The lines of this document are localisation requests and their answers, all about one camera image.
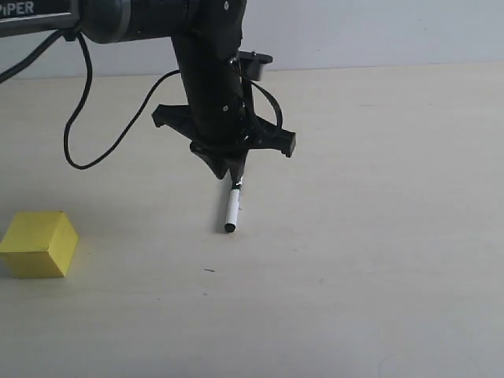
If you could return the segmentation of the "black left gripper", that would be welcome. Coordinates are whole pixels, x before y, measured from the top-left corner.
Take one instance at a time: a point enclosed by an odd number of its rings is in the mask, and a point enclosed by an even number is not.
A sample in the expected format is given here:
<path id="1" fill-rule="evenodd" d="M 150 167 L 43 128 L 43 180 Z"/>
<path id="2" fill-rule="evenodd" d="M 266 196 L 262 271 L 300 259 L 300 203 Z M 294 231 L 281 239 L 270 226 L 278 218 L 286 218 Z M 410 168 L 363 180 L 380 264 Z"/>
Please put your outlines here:
<path id="1" fill-rule="evenodd" d="M 218 180 L 229 170 L 233 185 L 243 180 L 249 150 L 278 150 L 290 157 L 296 135 L 283 128 L 278 101 L 263 90 L 276 121 L 259 117 L 251 93 L 257 81 L 240 70 L 246 2 L 160 1 L 158 7 L 159 30 L 172 40 L 187 102 L 159 105 L 154 124 L 186 136 L 190 151 Z"/>

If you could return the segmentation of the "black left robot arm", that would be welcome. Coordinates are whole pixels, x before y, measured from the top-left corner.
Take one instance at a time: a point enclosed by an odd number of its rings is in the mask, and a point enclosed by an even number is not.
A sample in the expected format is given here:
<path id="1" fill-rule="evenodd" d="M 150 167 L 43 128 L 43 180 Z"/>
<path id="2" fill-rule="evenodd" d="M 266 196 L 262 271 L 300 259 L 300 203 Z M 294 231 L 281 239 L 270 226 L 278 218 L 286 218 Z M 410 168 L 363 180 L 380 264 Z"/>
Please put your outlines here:
<path id="1" fill-rule="evenodd" d="M 188 138 L 218 179 L 230 176 L 239 185 L 251 150 L 290 157 L 296 144 L 277 100 L 270 99 L 274 122 L 255 113 L 253 93 L 272 57 L 241 50 L 245 12 L 244 1 L 4 1 L 2 36 L 47 37 L 1 78 L 25 70 L 61 38 L 77 41 L 84 57 L 88 42 L 170 38 L 187 103 L 158 106 L 153 122 Z"/>

